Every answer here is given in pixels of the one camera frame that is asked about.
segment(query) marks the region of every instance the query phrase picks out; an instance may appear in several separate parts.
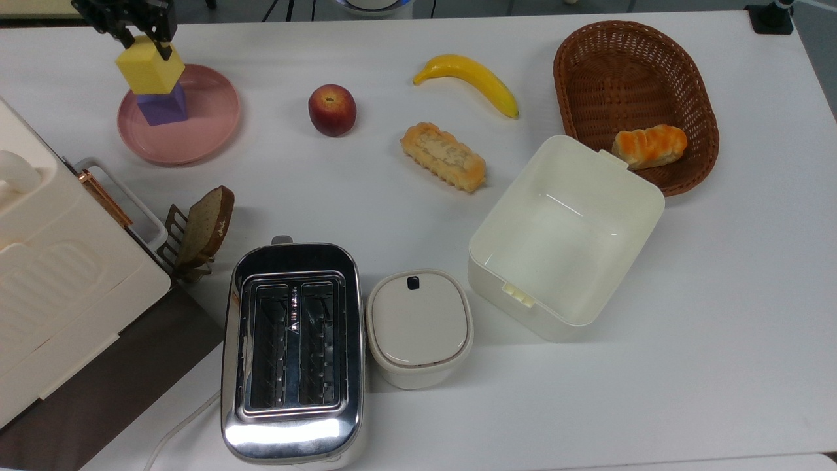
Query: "bread loaf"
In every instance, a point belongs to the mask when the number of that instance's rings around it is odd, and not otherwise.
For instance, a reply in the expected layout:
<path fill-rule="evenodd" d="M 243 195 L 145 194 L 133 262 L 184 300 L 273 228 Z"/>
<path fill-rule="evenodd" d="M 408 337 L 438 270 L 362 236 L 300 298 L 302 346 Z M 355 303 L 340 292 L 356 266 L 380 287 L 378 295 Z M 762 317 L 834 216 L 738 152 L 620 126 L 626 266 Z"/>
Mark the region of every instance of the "bread loaf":
<path fill-rule="evenodd" d="M 678 127 L 660 124 L 650 129 L 621 131 L 612 154 L 628 163 L 631 170 L 659 167 L 683 157 L 686 133 Z"/>
<path fill-rule="evenodd" d="M 410 127 L 401 146 L 416 163 L 458 189 L 473 193 L 485 182 L 485 160 L 433 123 Z"/>

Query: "brown basket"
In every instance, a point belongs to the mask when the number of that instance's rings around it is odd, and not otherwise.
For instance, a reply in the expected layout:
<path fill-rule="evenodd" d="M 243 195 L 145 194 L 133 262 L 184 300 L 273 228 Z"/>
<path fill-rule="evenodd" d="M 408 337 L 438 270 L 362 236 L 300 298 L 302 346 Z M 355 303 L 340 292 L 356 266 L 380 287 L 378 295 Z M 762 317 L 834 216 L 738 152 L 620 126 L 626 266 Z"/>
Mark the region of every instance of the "brown basket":
<path fill-rule="evenodd" d="M 589 24 L 564 40 L 553 66 L 564 131 L 610 151 L 619 131 L 681 128 L 680 160 L 637 170 L 665 196 L 695 188 L 718 157 L 718 126 L 695 62 L 673 39 L 631 21 Z"/>

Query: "red apple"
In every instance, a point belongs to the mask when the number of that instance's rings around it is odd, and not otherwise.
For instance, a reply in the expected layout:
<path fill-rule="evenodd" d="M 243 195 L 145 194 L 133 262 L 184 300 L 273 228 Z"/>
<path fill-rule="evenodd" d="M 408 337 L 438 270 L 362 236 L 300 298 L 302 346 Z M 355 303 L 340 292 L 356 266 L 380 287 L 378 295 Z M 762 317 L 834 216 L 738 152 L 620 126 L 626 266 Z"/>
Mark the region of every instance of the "red apple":
<path fill-rule="evenodd" d="M 308 99 L 308 114 L 316 130 L 331 137 L 341 136 L 355 125 L 357 105 L 345 88 L 328 84 L 314 90 Z"/>

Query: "toaster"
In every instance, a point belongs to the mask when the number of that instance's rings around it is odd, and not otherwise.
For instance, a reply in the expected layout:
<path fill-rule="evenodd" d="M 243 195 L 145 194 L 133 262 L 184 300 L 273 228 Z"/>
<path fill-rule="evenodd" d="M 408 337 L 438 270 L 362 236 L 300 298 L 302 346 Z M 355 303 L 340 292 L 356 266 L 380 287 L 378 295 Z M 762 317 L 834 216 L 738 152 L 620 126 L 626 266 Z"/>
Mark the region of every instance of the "toaster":
<path fill-rule="evenodd" d="M 355 262 L 331 244 L 285 243 L 233 270 L 221 431 L 250 463 L 328 470 L 366 446 L 365 329 Z"/>

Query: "yellow cube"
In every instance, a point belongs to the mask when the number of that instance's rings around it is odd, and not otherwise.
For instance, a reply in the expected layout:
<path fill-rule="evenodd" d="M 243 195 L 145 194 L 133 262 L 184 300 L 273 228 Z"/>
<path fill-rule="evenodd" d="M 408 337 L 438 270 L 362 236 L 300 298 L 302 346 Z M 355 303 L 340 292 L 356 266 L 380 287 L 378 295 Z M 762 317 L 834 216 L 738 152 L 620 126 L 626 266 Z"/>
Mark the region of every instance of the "yellow cube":
<path fill-rule="evenodd" d="M 128 86 L 137 95 L 169 93 L 186 69 L 172 46 L 172 56 L 163 60 L 148 36 L 137 36 L 134 44 L 116 58 Z"/>

